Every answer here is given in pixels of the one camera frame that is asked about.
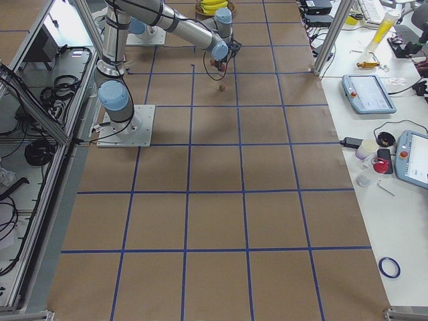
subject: white table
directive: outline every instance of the white table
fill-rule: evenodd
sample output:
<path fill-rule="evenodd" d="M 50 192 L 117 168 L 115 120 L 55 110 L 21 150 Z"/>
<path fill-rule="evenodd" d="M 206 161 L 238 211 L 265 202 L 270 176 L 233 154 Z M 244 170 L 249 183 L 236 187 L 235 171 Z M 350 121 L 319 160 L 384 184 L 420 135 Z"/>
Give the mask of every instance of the white table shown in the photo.
<path fill-rule="evenodd" d="M 345 74 L 377 74 L 384 82 L 389 82 L 389 78 L 405 80 L 404 85 L 387 85 L 389 92 L 404 89 L 419 79 L 412 62 L 395 58 L 386 39 L 376 55 L 391 70 L 357 70 L 355 63 L 360 54 L 351 50 L 361 50 L 361 45 L 367 44 L 374 34 L 375 31 L 367 29 L 342 31 L 336 41 L 336 57 L 322 80 L 340 139 L 345 136 L 373 139 L 373 129 L 386 121 L 409 119 L 428 126 L 428 104 L 412 90 L 393 96 L 395 114 L 359 115 L 350 106 L 340 83 Z M 390 132 L 398 139 L 406 129 L 425 133 L 410 123 L 388 124 L 380 131 Z M 401 275 L 395 280 L 382 276 L 389 302 L 392 306 L 428 306 L 428 190 L 400 181 L 395 174 L 382 178 L 382 185 L 395 197 L 376 185 L 359 187 L 355 177 L 362 171 L 361 161 L 354 152 L 343 148 L 374 256 L 377 261 L 391 257 L 401 267 Z"/>

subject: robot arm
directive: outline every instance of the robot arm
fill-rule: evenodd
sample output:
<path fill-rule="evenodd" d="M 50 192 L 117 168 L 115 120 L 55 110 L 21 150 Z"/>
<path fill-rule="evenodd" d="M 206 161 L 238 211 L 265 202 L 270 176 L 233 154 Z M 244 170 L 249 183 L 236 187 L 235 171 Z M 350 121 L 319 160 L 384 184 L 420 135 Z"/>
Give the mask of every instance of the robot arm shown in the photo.
<path fill-rule="evenodd" d="M 161 27 L 202 50 L 211 52 L 215 61 L 224 62 L 231 52 L 240 48 L 232 38 L 231 12 L 217 10 L 213 18 L 202 23 L 181 15 L 163 0 L 105 0 L 108 5 L 102 57 L 97 63 L 95 82 L 98 97 L 105 107 L 117 134 L 130 134 L 138 127 L 134 106 L 123 82 L 124 51 L 131 17 L 149 25 Z"/>

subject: yellow bottle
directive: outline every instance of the yellow bottle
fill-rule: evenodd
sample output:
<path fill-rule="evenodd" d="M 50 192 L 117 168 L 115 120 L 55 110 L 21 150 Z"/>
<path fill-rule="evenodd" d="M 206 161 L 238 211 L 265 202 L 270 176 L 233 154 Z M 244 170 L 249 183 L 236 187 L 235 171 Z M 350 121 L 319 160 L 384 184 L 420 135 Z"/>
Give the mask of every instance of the yellow bottle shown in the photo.
<path fill-rule="evenodd" d="M 383 18 L 379 28 L 376 31 L 372 41 L 369 43 L 367 50 L 374 51 L 377 46 L 381 43 L 383 37 L 387 34 L 389 29 L 397 22 L 400 18 L 400 13 L 397 10 L 388 10 L 385 13 L 385 17 Z"/>

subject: tablet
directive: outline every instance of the tablet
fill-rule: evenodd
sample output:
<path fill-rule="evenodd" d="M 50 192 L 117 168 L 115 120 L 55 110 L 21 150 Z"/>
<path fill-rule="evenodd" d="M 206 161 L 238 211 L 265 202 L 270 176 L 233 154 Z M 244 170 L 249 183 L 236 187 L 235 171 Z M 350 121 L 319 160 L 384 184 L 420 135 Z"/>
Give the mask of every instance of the tablet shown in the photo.
<path fill-rule="evenodd" d="M 395 172 L 399 179 L 428 189 L 428 136 L 406 130 L 397 143 Z"/>
<path fill-rule="evenodd" d="M 393 114 L 397 111 L 377 75 L 345 75 L 342 86 L 359 114 Z"/>

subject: black ring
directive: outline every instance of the black ring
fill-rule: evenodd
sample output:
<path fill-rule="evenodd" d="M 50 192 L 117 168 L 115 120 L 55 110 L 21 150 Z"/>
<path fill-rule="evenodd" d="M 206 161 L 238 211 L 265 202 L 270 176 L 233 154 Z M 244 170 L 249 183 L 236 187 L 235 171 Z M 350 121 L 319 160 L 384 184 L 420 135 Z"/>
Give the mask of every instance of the black ring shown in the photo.
<path fill-rule="evenodd" d="M 395 265 L 395 267 L 397 268 L 397 272 L 396 272 L 396 274 L 395 275 L 391 275 L 391 274 L 388 274 L 387 272 L 385 272 L 384 271 L 384 269 L 383 269 L 383 267 L 382 267 L 382 264 L 383 264 L 383 262 L 384 261 L 391 261 L 391 262 L 393 262 L 394 263 L 394 265 Z M 386 276 L 387 278 L 389 278 L 389 279 L 397 279 L 399 276 L 400 276 L 400 274 L 401 274 L 401 268 L 400 268 L 400 265 L 398 264 L 398 262 L 397 261 L 395 261 L 393 258 L 391 258 L 391 257 L 382 257 L 380 260 L 379 260 L 379 264 L 378 264 L 378 266 L 379 266 L 379 271 L 381 271 L 381 273 L 382 273 L 382 275 L 383 276 Z"/>

